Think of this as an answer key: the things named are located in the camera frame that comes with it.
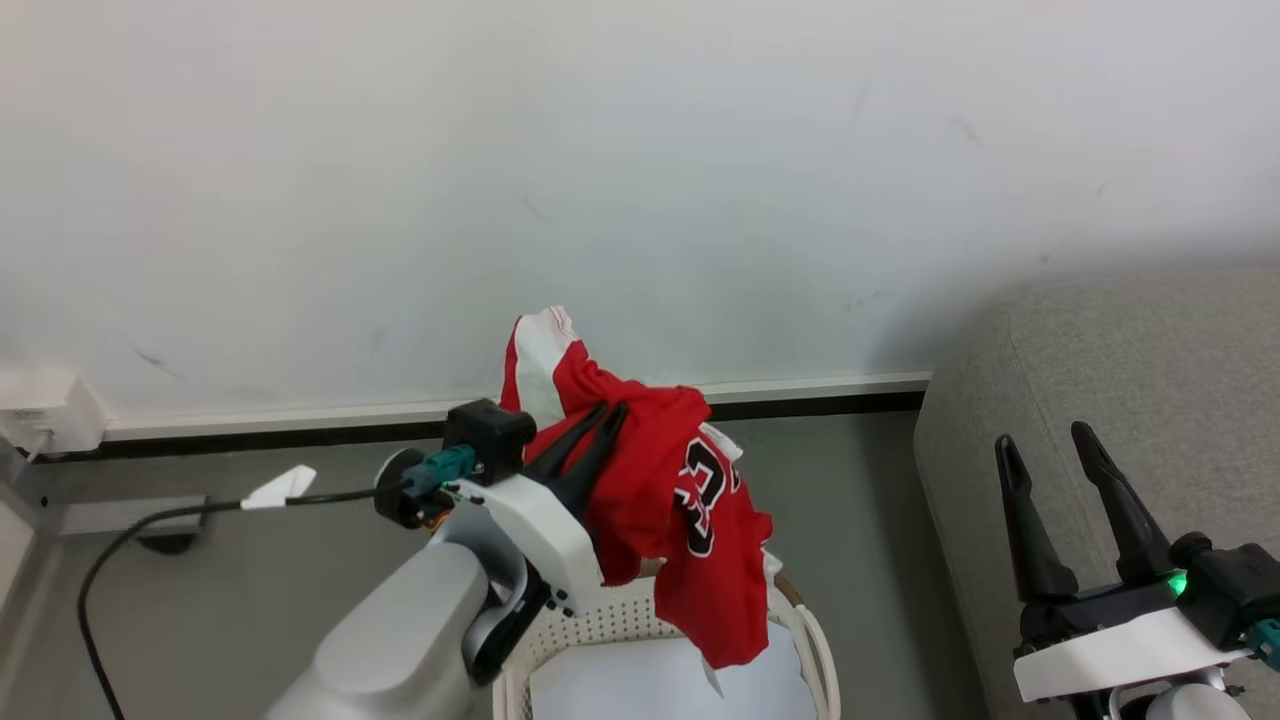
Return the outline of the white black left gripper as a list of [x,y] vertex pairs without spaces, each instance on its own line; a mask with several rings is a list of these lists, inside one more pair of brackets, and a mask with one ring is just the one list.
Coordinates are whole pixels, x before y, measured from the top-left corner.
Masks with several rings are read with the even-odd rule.
[[[596,405],[532,455],[525,475],[490,486],[466,478],[411,497],[401,473],[415,448],[392,455],[378,473],[378,514],[410,529],[431,527],[434,541],[463,546],[485,571],[481,607],[462,639],[463,664],[476,684],[499,676],[544,607],[573,616],[604,603],[593,539],[572,512],[588,511],[627,416],[626,402]],[[556,493],[544,486],[553,480]]]

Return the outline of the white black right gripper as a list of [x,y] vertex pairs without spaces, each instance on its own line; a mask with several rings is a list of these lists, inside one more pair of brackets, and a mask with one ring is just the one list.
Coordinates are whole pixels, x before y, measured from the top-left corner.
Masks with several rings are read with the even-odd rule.
[[1075,574],[1061,564],[1032,498],[1030,473],[1014,438],[1000,436],[995,455],[1020,616],[1012,674],[1027,703],[1064,700],[1115,705],[1128,687],[1170,679],[1211,682],[1245,659],[1245,646],[1220,650],[1176,606],[1187,588],[1174,571],[1158,523],[1085,421],[1070,427],[1087,480],[1097,489],[1126,584],[1083,598]]

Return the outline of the red white number jersey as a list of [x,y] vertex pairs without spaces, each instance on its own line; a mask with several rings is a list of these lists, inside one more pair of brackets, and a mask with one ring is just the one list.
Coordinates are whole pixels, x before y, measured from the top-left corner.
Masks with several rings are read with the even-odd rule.
[[627,584],[644,561],[660,561],[657,616],[714,670],[751,662],[768,644],[765,543],[773,525],[736,470],[741,448],[709,423],[698,389],[645,386],[603,369],[564,309],[517,319],[499,405],[536,424],[525,465],[570,419],[618,402],[628,416],[581,512],[604,585]]

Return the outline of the white perforated laundry basket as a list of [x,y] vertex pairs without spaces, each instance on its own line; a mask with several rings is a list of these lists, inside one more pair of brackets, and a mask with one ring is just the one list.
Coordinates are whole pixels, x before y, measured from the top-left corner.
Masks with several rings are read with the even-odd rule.
[[[680,638],[678,629],[657,618],[654,580],[644,577],[608,588],[602,607],[575,618],[559,610],[541,610],[493,684],[493,719],[534,720],[529,680],[536,669],[566,650]],[[814,701],[815,720],[841,720],[838,674],[818,619],[785,577],[774,575],[771,582],[769,619],[792,638],[799,676]]]

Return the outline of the grey fabric sofa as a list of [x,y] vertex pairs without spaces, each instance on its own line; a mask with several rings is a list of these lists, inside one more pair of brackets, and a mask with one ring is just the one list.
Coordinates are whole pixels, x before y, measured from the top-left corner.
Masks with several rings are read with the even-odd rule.
[[991,720],[1074,720],[1027,705],[995,443],[1011,436],[1061,561],[1117,579],[1103,506],[1070,436],[1089,424],[1174,541],[1257,543],[1280,560],[1280,265],[1135,274],[1020,292],[934,370],[914,455]]

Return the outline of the white cloth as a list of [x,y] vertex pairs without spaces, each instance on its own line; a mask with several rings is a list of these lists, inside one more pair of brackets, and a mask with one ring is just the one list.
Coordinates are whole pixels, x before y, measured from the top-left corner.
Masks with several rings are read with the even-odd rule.
[[818,720],[790,632],[712,684],[684,637],[577,646],[530,676],[531,720]]

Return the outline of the white black baseboard strip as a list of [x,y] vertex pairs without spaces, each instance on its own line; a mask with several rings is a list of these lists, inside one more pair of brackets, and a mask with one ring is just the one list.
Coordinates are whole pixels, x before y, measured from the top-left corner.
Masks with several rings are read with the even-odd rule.
[[[768,416],[895,413],[915,409],[929,372],[836,375],[801,380],[750,380],[700,387],[714,421]],[[108,419],[87,439],[65,442],[51,423],[38,424],[37,457],[164,457],[261,448],[429,439],[442,433],[454,400],[323,407],[271,413]]]

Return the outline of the grey floor outlet box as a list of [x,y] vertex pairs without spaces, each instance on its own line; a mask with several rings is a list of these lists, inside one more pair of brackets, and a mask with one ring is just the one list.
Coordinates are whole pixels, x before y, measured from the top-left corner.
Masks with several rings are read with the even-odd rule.
[[[58,537],[120,533],[156,512],[200,506],[209,501],[209,496],[196,495],[69,503],[63,509],[61,519],[54,524],[54,530]],[[142,529],[134,539],[154,553],[177,556],[195,546],[204,525],[205,519],[201,512],[170,518]]]

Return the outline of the white wall power socket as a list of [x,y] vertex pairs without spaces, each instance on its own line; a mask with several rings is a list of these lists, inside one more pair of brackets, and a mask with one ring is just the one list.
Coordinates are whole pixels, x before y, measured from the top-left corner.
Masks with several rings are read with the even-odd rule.
[[97,448],[108,415],[91,388],[69,372],[0,370],[0,437],[24,451],[76,454]]

